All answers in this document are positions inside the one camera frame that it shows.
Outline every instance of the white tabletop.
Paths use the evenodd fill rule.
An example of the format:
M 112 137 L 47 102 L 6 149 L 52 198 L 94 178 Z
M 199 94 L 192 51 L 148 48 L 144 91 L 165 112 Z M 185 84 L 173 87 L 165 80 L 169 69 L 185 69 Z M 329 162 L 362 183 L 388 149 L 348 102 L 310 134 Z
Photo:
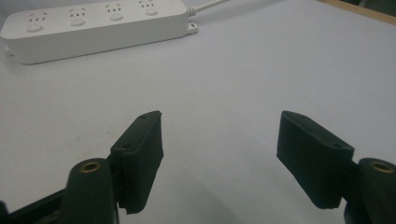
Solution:
M 0 53 L 10 211 L 64 188 L 76 163 L 105 158 L 136 117 L 161 110 L 148 205 L 120 210 L 121 223 L 344 223 L 344 202 L 317 209 L 276 158 L 280 113 L 320 123 L 356 148 L 354 161 L 395 163 L 396 27 L 313 0 L 235 0 L 191 21 L 196 35 L 57 62 Z

